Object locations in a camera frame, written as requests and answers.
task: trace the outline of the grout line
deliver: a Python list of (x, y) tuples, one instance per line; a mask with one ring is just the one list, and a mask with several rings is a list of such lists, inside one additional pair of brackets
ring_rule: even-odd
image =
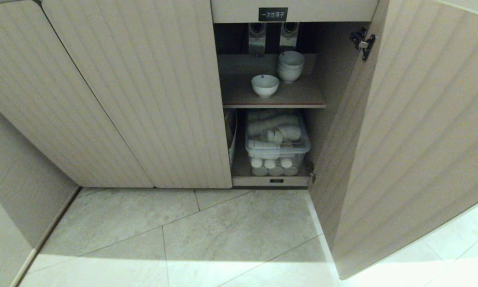
[(193, 193), (195, 194), (195, 200), (197, 201), (198, 211), (201, 211), (200, 204), (198, 203), (197, 190), (193, 189)]
[(160, 226), (166, 226), (166, 225), (168, 225), (168, 224), (172, 224), (172, 223), (174, 223), (174, 222), (177, 222), (177, 221), (179, 221), (179, 220), (181, 220), (181, 219), (184, 219), (184, 218), (186, 218), (186, 217), (189, 217), (189, 216), (195, 215), (195, 214), (197, 214), (197, 213), (199, 213), (199, 211), (196, 211), (196, 212), (194, 212), (194, 213), (192, 213), (192, 214), (188, 214), (188, 215), (186, 215), (186, 216), (183, 216), (183, 217), (181, 217), (181, 218), (177, 218), (177, 219), (175, 219), (175, 220), (172, 220), (172, 221), (170, 221), (170, 222), (167, 222), (167, 223), (161, 224)]
[(21, 282), (23, 281), (23, 279), (28, 275), (29, 270), (30, 268), (32, 267), (34, 261), (37, 259), (37, 256), (39, 254), (41, 254), (41, 251), (44, 247), (44, 245), (46, 245), (46, 243), (48, 242), (49, 238), (51, 237), (51, 235), (53, 234), (53, 231), (55, 231), (55, 229), (57, 228), (58, 224), (60, 223), (60, 221), (62, 220), (62, 218), (64, 217), (64, 215), (66, 214), (66, 212), (69, 210), (69, 208), (71, 207), (71, 205), (73, 204), (73, 202), (76, 200), (76, 198), (78, 197), (78, 194), (81, 192), (81, 190), (83, 189), (83, 187), (80, 187), (78, 186), (76, 188), (76, 191), (75, 193), (71, 196), (71, 198), (66, 202), (65, 206), (63, 207), (62, 211), (57, 214), (57, 216), (55, 217), (55, 220), (53, 221), (53, 225), (50, 224), (50, 226), (48, 227), (48, 231), (47, 233), (43, 234), (42, 237), (41, 237), (41, 242), (39, 243), (38, 246), (35, 247), (34, 251), (35, 251), (35, 254), (34, 256), (30, 259), (30, 262), (28, 263), (28, 265), (26, 266), (26, 268), (22, 271), (23, 274), (21, 274), (21, 276), (19, 277), (18, 281), (16, 283), (14, 283), (14, 286), (15, 287), (18, 287), (21, 285)]
[(271, 261), (275, 260), (276, 258), (278, 258), (278, 257), (280, 257), (280, 256), (283, 256), (283, 255), (287, 254), (288, 252), (290, 252), (290, 251), (292, 251), (292, 250), (294, 250), (294, 249), (300, 247), (301, 245), (304, 245), (304, 244), (306, 244), (306, 243), (308, 243), (308, 242), (314, 240), (315, 238), (319, 238), (319, 236), (320, 236), (320, 235), (314, 236), (314, 237), (312, 237), (312, 238), (306, 240), (305, 242), (303, 242), (303, 243), (301, 243), (301, 244), (299, 244), (299, 245), (297, 245), (297, 246), (295, 246), (295, 247), (292, 247), (292, 248), (288, 249), (287, 251), (285, 251), (285, 252), (283, 252), (283, 253), (281, 253), (281, 254), (279, 254), (279, 255), (277, 255), (277, 256), (275, 256), (275, 257), (273, 257), (273, 258), (271, 258), (271, 259), (269, 259), (269, 260), (267, 260), (267, 261), (265, 261), (265, 262), (263, 262), (262, 264), (259, 264), (259, 265), (255, 266), (255, 267), (253, 267), (252, 269), (250, 269), (250, 270), (248, 270), (248, 271), (246, 271), (246, 272), (244, 272), (244, 273), (241, 273), (241, 274), (239, 274), (238, 276), (235, 276), (234, 278), (232, 278), (232, 279), (230, 279), (230, 280), (228, 280), (228, 281), (225, 281), (225, 282), (219, 284), (218, 287), (219, 287), (219, 286), (223, 286), (224, 284), (226, 284), (226, 283), (228, 283), (228, 282), (230, 282), (230, 281), (232, 281), (232, 280), (234, 280), (234, 279), (236, 279), (236, 278), (238, 278), (238, 277), (240, 277), (240, 276), (243, 276), (244, 274), (246, 274), (246, 273), (248, 273), (248, 272), (250, 272), (250, 271), (252, 271), (252, 270), (254, 270), (254, 269), (256, 269), (256, 268), (258, 268), (258, 267), (260, 267), (260, 266), (262, 266), (262, 265), (264, 265), (264, 264), (266, 264), (266, 263), (268, 263), (268, 262), (271, 262)]
[(91, 193), (91, 194), (87, 194), (87, 195), (77, 196), (76, 198), (77, 198), (77, 199), (78, 199), (78, 198), (84, 198), (84, 197), (87, 197), (87, 196), (90, 196), (90, 195), (98, 194), (98, 193), (100, 193), (101, 191), (107, 191), (108, 189), (110, 189), (110, 188), (101, 189), (100, 191), (95, 191), (95, 192), (93, 192), (93, 193)]
[(473, 248), (477, 243), (478, 243), (478, 240), (476, 240), (473, 244), (471, 244), (471, 246), (470, 246), (469, 248), (467, 248), (466, 251), (464, 251), (459, 257), (457, 257), (457, 259), (453, 260), (449, 265), (446, 265), (446, 268), (443, 269), (441, 272), (439, 272), (439, 274), (437, 274), (436, 276), (434, 276), (434, 278), (432, 278), (430, 281), (428, 281), (428, 283), (425, 285), (425, 287), (429, 286), (430, 283), (432, 283), (434, 280), (436, 280), (438, 277), (440, 277), (442, 274), (444, 274), (448, 269), (450, 269), (450, 268), (454, 265), (454, 263), (455, 263), (456, 261), (458, 261), (462, 256), (464, 256), (464, 254), (467, 253), (467, 251), (469, 251), (471, 248)]
[(167, 268), (167, 282), (168, 282), (168, 287), (170, 287), (170, 276), (168, 276), (167, 244), (166, 244), (166, 241), (165, 241), (165, 229), (164, 229), (164, 227), (161, 227), (161, 232), (163, 233), (163, 249), (165, 250), (165, 266)]
[(113, 242), (112, 244), (108, 244), (108, 245), (103, 246), (103, 247), (99, 247), (99, 248), (94, 249), (94, 250), (92, 250), (92, 251), (89, 251), (89, 252), (86, 252), (86, 253), (84, 253), (84, 254), (81, 254), (81, 255), (75, 256), (75, 257), (73, 257), (73, 258), (70, 258), (70, 259), (68, 259), (68, 260), (64, 260), (64, 261), (61, 261), (61, 262), (57, 262), (57, 263), (55, 263), (55, 264), (53, 264), (53, 265), (50, 265), (50, 266), (47, 266), (47, 267), (44, 267), (44, 268), (41, 268), (41, 269), (37, 269), (37, 270), (35, 270), (35, 271), (29, 272), (28, 274), (33, 274), (33, 273), (35, 273), (35, 272), (37, 272), (37, 271), (41, 271), (41, 270), (44, 270), (44, 269), (48, 269), (48, 268), (53, 267), (53, 266), (55, 266), (55, 265), (59, 265), (59, 264), (62, 264), (62, 263), (65, 263), (65, 262), (74, 260), (74, 259), (76, 259), (76, 258), (80, 258), (80, 257), (87, 256), (87, 255), (90, 254), (90, 253), (94, 253), (94, 252), (99, 251), (99, 250), (101, 250), (101, 249), (104, 249), (104, 248), (108, 248), (108, 247), (110, 247), (110, 246), (113, 246), (113, 245), (115, 245), (115, 244), (117, 244), (117, 243), (121, 243), (121, 242), (124, 242), (124, 241), (126, 241), (126, 240), (130, 240), (130, 239), (135, 238), (135, 237), (137, 237), (137, 236), (141, 236), (141, 235), (143, 235), (143, 234), (145, 234), (145, 233), (148, 233), (148, 232), (150, 232), (150, 231), (153, 231), (153, 230), (158, 229), (158, 228), (161, 228), (161, 227), (163, 227), (163, 226), (160, 225), (160, 226), (158, 226), (158, 227), (155, 227), (155, 228), (152, 228), (152, 229), (143, 231), (143, 232), (141, 232), (141, 233), (135, 234), (134, 236), (131, 236), (131, 237), (128, 237), (128, 238), (125, 238), (125, 239), (122, 239), (122, 240)]
[(426, 239), (426, 236), (425, 236), (424, 238), (420, 238), (420, 239), (421, 239), (421, 241), (423, 241), (423, 243), (424, 243), (428, 248), (430, 248), (430, 249), (432, 250), (432, 253), (434, 253), (434, 254), (437, 256), (437, 258), (441, 259), (441, 261), (448, 266), (448, 264), (446, 263), (446, 261), (445, 261), (445, 260), (434, 250), (434, 248), (432, 248), (432, 246), (430, 246), (430, 245), (428, 244), (428, 242), (425, 240), (425, 239)]
[(236, 196), (236, 197), (234, 197), (234, 198), (230, 198), (230, 199), (227, 199), (227, 200), (225, 200), (225, 201), (223, 201), (223, 202), (219, 202), (219, 203), (217, 203), (217, 204), (215, 204), (215, 205), (211, 205), (211, 206), (209, 206), (209, 207), (206, 207), (206, 208), (202, 209), (201, 211), (207, 210), (207, 209), (209, 209), (209, 208), (211, 208), (211, 207), (215, 207), (215, 206), (220, 205), (220, 204), (223, 204), (223, 203), (225, 203), (225, 202), (229, 202), (229, 201), (234, 200), (234, 199), (237, 199), (237, 198), (239, 198), (239, 197), (241, 197), (241, 196), (245, 196), (245, 195), (250, 194), (250, 193), (252, 193), (252, 192), (254, 192), (254, 191), (257, 191), (257, 189), (250, 189), (250, 191), (248, 191), (248, 192), (245, 193), (245, 194), (241, 194), (241, 195)]

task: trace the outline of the open cabinet door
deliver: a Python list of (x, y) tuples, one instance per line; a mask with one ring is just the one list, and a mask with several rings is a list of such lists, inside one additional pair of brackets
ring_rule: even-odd
[(42, 7), (156, 187), (232, 187), (209, 0)]
[(370, 33), (310, 187), (341, 279), (478, 202), (478, 15), (381, 0)]

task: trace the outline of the baseboard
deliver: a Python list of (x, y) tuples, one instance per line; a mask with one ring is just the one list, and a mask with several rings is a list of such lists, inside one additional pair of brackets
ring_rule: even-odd
[(51, 223), (48, 225), (48, 228), (44, 231), (43, 235), (37, 242), (37, 245), (32, 249), (32, 251), (30, 251), (30, 254), (25, 260), (25, 263), (21, 266), (21, 269), (19, 269), (18, 274), (15, 276), (14, 280), (12, 281), (11, 287), (19, 287), (21, 280), (23, 280), (23, 278), (26, 275), (26, 272), (28, 271), (28, 268), (30, 267), (30, 265), (32, 265), (33, 261), (37, 257), (37, 254), (39, 254), (39, 251), (41, 251), (42, 247), (44, 246), (44, 243), (46, 243), (50, 234), (53, 232), (53, 230), (59, 223), (62, 216), (64, 216), (67, 209), (70, 207), (71, 203), (75, 200), (80, 190), (81, 190), (81, 187), (76, 187), (74, 191), (72, 192), (71, 196), (69, 196), (66, 202), (64, 202), (59, 212), (57, 212), (56, 216), (53, 218)]

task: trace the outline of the door hinge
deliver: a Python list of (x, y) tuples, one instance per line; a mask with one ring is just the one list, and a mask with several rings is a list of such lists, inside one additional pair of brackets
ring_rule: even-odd
[(354, 47), (356, 47), (358, 51), (363, 51), (363, 56), (361, 56), (361, 58), (364, 61), (368, 59), (376, 39), (374, 34), (370, 35), (370, 38), (365, 39), (367, 33), (368, 30), (366, 28), (361, 28), (359, 31), (352, 32), (349, 36), (349, 39), (352, 41), (352, 43), (354, 43)]
[(310, 186), (310, 184), (315, 183), (315, 174), (313, 173), (313, 168), (314, 168), (313, 162), (308, 161), (306, 166), (308, 171), (308, 186)]

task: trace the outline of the stacked bowls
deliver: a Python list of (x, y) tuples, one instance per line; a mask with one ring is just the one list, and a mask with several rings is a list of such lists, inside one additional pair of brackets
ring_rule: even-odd
[(297, 80), (304, 68), (304, 55), (296, 51), (284, 51), (278, 59), (278, 74), (285, 83)]

